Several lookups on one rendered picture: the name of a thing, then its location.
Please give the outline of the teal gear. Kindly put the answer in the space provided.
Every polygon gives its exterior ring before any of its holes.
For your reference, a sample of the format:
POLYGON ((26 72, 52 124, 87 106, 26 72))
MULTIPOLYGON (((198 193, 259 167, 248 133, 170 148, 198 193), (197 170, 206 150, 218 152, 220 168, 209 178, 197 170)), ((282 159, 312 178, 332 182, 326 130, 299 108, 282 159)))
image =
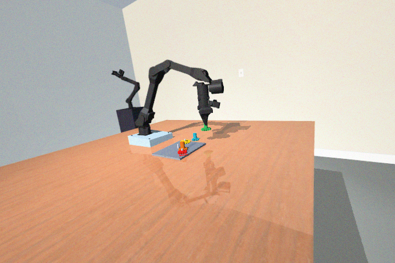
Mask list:
POLYGON ((199 138, 197 138, 197 134, 193 133, 192 141, 198 141, 198 140, 199 140, 199 138))

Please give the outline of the orange gear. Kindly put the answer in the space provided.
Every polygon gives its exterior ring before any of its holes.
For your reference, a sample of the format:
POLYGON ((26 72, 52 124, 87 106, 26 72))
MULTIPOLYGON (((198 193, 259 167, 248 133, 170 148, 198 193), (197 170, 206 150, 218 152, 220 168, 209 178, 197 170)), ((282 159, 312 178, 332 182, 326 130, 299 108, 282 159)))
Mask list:
POLYGON ((184 149, 184 150, 187 150, 187 149, 188 149, 187 147, 185 147, 184 141, 181 141, 181 142, 180 142, 180 148, 179 148, 179 150, 181 150, 181 149, 184 149))

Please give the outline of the green gear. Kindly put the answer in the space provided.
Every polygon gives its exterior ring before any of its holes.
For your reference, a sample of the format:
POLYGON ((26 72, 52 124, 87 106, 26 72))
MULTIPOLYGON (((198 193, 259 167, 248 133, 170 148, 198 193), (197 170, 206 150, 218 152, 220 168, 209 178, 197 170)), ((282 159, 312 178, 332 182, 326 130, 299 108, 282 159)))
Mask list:
POLYGON ((201 131, 208 131, 211 130, 210 127, 208 127, 208 125, 204 125, 204 128, 201 128, 201 131))

